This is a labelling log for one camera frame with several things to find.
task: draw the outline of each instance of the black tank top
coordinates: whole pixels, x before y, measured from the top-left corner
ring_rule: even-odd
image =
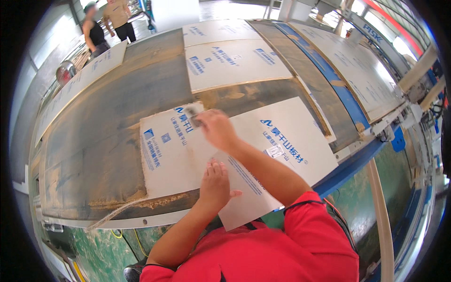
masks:
[[[102,44],[103,42],[106,42],[106,40],[105,36],[103,35],[103,29],[100,27],[100,25],[96,21],[92,22],[94,23],[94,26],[89,32],[89,37],[91,38],[94,45],[97,46]]]

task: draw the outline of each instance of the label sticker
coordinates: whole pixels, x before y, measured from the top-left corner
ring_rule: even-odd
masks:
[[[284,154],[282,146],[279,144],[277,144],[276,146],[272,146],[271,148],[266,149],[265,151],[272,158],[276,158]]]

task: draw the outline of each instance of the green floor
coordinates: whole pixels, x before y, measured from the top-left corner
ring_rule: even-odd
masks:
[[[395,153],[388,143],[375,157],[392,227],[400,219],[410,194],[410,170],[404,151]],[[358,244],[361,264],[366,266],[378,258],[378,236],[370,184],[366,170],[358,172],[339,190],[332,193],[336,207],[347,220]],[[269,213],[263,220],[270,227],[283,225],[283,212]],[[169,226],[137,229],[144,252]],[[81,228],[65,228],[64,233],[51,236],[54,244],[62,245],[77,256],[80,266],[91,281],[125,281],[123,269],[144,258],[133,229],[123,230],[116,238],[110,230],[85,233]]]

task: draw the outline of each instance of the red shirt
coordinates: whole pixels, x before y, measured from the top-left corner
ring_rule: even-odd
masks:
[[[140,282],[358,281],[359,256],[315,201],[318,194],[306,192],[286,210],[285,233],[262,222],[252,222],[257,230],[213,230],[177,271],[148,265]]]

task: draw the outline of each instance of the person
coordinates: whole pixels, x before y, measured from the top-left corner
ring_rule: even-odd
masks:
[[[103,29],[94,20],[97,11],[97,4],[94,1],[89,2],[84,8],[86,17],[82,25],[86,45],[89,47],[94,58],[110,49],[110,45],[105,40]]]
[[[191,210],[153,246],[140,281],[358,281],[359,256],[318,194],[289,167],[239,139],[219,110],[197,116],[205,138],[242,163],[285,208],[285,232],[261,221],[199,235],[242,192],[227,168],[207,163]]]
[[[136,41],[133,26],[128,22],[131,16],[132,13],[126,0],[107,0],[105,10],[103,10],[103,22],[111,37],[114,36],[114,32],[110,28],[110,20],[121,41],[127,40],[127,37],[130,42]]]

